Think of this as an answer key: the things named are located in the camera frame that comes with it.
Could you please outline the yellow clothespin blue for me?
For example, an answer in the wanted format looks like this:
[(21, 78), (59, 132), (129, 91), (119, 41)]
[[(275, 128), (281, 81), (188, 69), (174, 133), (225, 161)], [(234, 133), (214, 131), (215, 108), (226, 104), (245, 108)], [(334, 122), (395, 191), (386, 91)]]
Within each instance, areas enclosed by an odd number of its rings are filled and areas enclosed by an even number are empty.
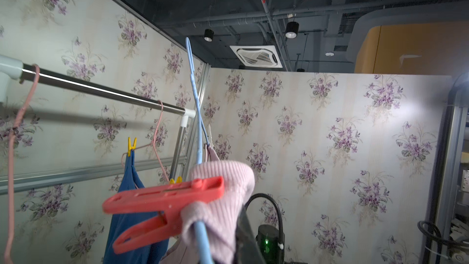
[(132, 152), (137, 148), (137, 138), (128, 138), (127, 157), (130, 157)]
[(169, 181), (169, 184), (170, 185), (173, 185), (173, 184), (178, 184), (178, 183), (182, 183), (183, 182), (183, 179), (181, 176), (177, 177), (177, 178), (171, 178), (170, 181)]

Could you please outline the grey clothespin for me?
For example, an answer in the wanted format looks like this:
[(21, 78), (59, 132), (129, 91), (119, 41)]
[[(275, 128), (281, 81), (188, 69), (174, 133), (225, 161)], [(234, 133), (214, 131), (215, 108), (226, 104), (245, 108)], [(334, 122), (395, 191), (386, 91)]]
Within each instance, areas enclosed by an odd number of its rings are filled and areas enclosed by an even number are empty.
[(208, 144), (210, 145), (211, 148), (213, 148), (213, 146), (214, 146), (213, 134), (212, 134), (212, 131), (211, 131), (211, 125), (210, 124), (208, 125), (208, 138), (209, 138)]

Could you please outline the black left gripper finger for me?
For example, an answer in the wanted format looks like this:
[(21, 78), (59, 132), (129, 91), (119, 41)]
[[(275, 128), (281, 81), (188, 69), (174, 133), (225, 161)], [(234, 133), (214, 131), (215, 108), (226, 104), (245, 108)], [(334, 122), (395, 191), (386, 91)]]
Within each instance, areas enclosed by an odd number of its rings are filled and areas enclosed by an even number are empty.
[(255, 236), (252, 233), (245, 208), (241, 209), (236, 227), (234, 264), (265, 264)]

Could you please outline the yellow upper clothespin blue top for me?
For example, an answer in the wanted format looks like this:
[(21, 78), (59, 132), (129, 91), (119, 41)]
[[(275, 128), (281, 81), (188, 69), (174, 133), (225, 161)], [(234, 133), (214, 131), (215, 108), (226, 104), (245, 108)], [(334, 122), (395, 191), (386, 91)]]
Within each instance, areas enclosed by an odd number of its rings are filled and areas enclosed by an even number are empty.
[(137, 138), (128, 138), (127, 157), (130, 157), (132, 152), (137, 148)]

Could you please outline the black ceiling spotlight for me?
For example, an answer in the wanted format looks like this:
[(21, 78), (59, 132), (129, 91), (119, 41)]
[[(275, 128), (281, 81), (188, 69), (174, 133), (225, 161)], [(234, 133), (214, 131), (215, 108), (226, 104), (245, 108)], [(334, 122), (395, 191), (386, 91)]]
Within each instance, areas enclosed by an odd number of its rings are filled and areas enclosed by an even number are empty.
[(203, 38), (206, 42), (212, 42), (214, 39), (214, 31), (211, 29), (205, 29)]
[(299, 32), (299, 23), (298, 22), (288, 22), (285, 29), (285, 37), (287, 39), (295, 39), (298, 36)]

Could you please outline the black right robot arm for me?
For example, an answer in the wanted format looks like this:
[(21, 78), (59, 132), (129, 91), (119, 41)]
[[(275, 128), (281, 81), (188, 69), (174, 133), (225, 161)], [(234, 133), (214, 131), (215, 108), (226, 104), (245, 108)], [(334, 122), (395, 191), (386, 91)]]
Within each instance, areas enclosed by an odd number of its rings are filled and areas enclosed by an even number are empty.
[(261, 200), (259, 213), (260, 224), (257, 227), (256, 243), (267, 264), (303, 264), (294, 248), (286, 244), (285, 223), (286, 212), (284, 205), (288, 199), (272, 194), (257, 193), (250, 197), (245, 208), (257, 199)]

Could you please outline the white ceiling air vent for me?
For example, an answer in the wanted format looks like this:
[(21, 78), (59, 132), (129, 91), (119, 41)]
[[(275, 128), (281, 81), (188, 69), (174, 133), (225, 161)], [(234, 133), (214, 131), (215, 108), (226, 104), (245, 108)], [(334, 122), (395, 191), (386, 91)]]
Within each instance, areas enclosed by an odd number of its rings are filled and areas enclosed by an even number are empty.
[(230, 49), (246, 67), (283, 68), (276, 47), (273, 45), (232, 45)]

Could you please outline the yellow lower clothespin blue top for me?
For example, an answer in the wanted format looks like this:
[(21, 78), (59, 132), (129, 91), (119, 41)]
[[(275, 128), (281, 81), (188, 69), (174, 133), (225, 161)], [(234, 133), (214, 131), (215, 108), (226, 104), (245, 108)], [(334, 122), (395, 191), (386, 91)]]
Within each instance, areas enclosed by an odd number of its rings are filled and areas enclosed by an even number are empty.
[(182, 183), (183, 182), (183, 179), (181, 176), (177, 177), (177, 178), (171, 178), (170, 181), (169, 181), (169, 184), (170, 185), (173, 185), (173, 184), (178, 184), (178, 183)]

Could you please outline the light blue wire hanger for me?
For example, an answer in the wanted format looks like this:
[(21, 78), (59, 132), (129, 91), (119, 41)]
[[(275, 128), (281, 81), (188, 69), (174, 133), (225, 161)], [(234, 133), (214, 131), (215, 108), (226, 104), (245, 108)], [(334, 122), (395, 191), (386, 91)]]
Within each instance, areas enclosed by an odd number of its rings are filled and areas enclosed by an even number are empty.
[[(192, 53), (192, 47), (189, 37), (186, 37), (186, 51), (188, 52), (189, 67), (190, 67), (190, 80), (192, 85), (192, 92), (195, 100), (195, 132), (197, 133), (197, 146), (196, 146), (196, 162), (202, 163), (203, 158), (203, 122), (200, 115), (200, 101), (197, 90), (197, 83), (195, 81), (195, 65)], [(201, 264), (214, 264), (214, 260), (211, 255), (210, 241), (208, 238), (208, 232), (203, 221), (196, 221), (192, 224), (192, 228), (195, 232), (197, 239), (197, 247), (199, 250), (200, 263)]]

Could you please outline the red clothespin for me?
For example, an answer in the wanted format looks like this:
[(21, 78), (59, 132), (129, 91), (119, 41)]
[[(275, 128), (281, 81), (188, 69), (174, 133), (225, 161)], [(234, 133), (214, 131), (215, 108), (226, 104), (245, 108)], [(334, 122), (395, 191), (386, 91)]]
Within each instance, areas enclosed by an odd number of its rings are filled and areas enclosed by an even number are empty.
[(102, 205), (106, 214), (158, 213), (121, 233), (112, 245), (114, 252), (127, 253), (180, 234), (181, 211), (186, 206), (194, 202), (209, 203), (223, 194), (224, 178), (218, 176), (113, 195)]

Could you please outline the black ceiling spotlight left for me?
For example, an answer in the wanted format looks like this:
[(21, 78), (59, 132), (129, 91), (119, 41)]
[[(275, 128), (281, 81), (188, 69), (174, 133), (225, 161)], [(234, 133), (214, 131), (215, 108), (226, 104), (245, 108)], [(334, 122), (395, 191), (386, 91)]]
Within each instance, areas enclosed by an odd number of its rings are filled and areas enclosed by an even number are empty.
[(205, 29), (203, 38), (206, 42), (212, 42), (214, 39), (214, 31), (211, 29)]

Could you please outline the blue tank top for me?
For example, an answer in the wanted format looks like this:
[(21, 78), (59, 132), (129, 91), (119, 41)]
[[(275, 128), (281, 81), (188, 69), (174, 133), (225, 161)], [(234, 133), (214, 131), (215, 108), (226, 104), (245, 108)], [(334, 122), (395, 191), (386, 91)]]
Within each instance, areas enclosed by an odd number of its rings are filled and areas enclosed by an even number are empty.
[[(118, 192), (143, 188), (135, 169), (134, 152), (125, 154), (125, 173)], [(164, 240), (123, 254), (116, 254), (112, 245), (127, 229), (155, 217), (156, 213), (129, 213), (112, 216), (109, 235), (107, 238), (104, 264), (159, 264), (168, 250), (169, 241)]]

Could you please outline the pink tank top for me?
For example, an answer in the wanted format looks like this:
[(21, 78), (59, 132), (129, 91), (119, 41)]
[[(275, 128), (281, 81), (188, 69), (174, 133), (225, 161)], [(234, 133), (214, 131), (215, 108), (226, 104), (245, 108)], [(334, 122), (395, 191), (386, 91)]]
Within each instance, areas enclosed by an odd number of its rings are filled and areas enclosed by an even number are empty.
[(213, 260), (217, 264), (234, 261), (238, 217), (253, 193), (255, 176), (250, 166), (238, 161), (220, 160), (215, 150), (209, 147), (207, 160), (193, 167), (190, 179), (219, 176), (224, 179), (224, 195), (207, 204), (194, 202), (181, 211), (181, 237), (163, 256), (162, 264), (196, 264), (199, 261), (195, 230), (192, 228), (197, 221), (206, 226)]

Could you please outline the white metal clothes rack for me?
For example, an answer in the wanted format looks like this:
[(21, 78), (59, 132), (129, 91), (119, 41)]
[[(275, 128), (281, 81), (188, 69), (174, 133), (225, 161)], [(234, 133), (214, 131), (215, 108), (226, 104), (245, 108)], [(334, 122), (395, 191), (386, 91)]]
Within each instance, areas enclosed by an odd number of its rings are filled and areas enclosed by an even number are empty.
[(180, 162), (180, 152), (183, 142), (184, 129), (187, 126), (189, 119), (193, 119), (195, 117), (194, 110), (181, 108), (157, 100), (147, 99), (135, 94), (130, 94), (121, 90), (72, 78), (70, 76), (52, 72), (46, 69), (40, 69), (37, 72), (32, 65), (24, 64), (18, 59), (13, 59), (3, 55), (1, 56), (1, 73), (8, 76), (10, 79), (20, 79), (22, 81), (34, 81), (34, 78), (38, 77), (40, 84), (53, 86), (55, 88), (72, 90), (83, 94), (94, 95), (104, 99), (120, 101), (154, 110), (163, 110), (164, 112), (179, 115), (181, 117), (181, 122), (177, 137), (177, 145), (171, 164), (170, 178), (174, 178), (176, 176), (177, 166)]

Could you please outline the black ceiling spotlight right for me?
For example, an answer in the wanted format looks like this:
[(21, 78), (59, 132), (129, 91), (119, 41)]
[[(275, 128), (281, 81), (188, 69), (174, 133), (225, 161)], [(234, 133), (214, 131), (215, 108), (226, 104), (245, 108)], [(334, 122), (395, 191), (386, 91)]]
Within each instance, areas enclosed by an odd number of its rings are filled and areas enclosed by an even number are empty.
[(288, 22), (285, 29), (285, 37), (287, 39), (295, 39), (298, 36), (299, 32), (299, 23), (298, 22)]

